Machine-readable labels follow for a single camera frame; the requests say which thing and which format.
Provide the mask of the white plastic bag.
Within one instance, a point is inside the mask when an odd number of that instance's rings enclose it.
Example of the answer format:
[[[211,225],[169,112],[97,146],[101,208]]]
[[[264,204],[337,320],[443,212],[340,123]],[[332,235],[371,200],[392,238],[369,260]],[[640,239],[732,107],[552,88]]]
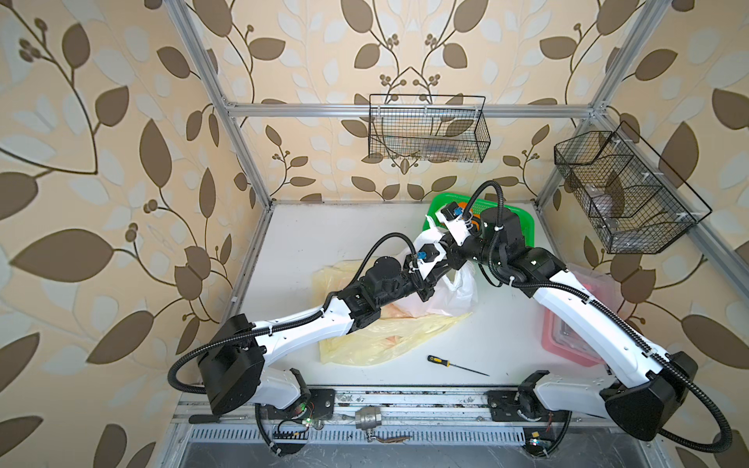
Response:
[[[446,229],[436,226],[436,222],[432,220],[429,220],[429,224],[430,227],[423,230],[414,241],[419,250],[424,244],[439,242],[443,235],[448,233]],[[466,263],[461,269],[453,269],[438,282],[432,298],[423,301],[417,294],[411,294],[407,298],[386,305],[384,316],[409,319],[427,315],[456,317],[470,312],[477,303],[474,269]]]

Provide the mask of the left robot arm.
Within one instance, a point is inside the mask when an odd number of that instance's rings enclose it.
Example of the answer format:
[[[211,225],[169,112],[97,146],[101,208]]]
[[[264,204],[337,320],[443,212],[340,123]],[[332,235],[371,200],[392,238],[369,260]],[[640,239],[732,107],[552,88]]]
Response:
[[[282,319],[253,323],[243,316],[226,322],[206,345],[186,353],[171,366],[168,383],[177,391],[204,395],[215,417],[247,403],[275,409],[283,420],[306,417],[311,393],[297,369],[275,370],[273,364],[308,345],[344,337],[378,321],[382,308],[417,294],[428,300],[437,282],[463,260],[451,234],[434,231],[434,240],[417,247],[399,232],[389,239],[407,245],[405,259],[376,257],[369,251],[351,281],[328,292],[322,305]]]

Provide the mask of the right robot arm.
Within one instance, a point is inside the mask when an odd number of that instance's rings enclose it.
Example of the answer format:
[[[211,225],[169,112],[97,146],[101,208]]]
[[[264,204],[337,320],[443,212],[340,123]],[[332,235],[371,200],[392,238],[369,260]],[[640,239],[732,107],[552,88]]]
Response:
[[[539,370],[520,386],[532,393],[536,403],[548,411],[608,419],[641,441],[663,436],[710,454],[731,447],[733,432],[727,417],[694,383],[696,362],[685,352],[669,354],[646,339],[589,292],[553,253],[530,247],[518,216],[505,209],[498,183],[482,183],[464,205],[450,202],[436,218],[448,230],[445,244],[452,265],[474,261],[493,285],[522,291],[569,325],[611,372],[597,384]],[[666,429],[688,395],[694,395],[715,419],[719,428],[715,441],[694,442]]]

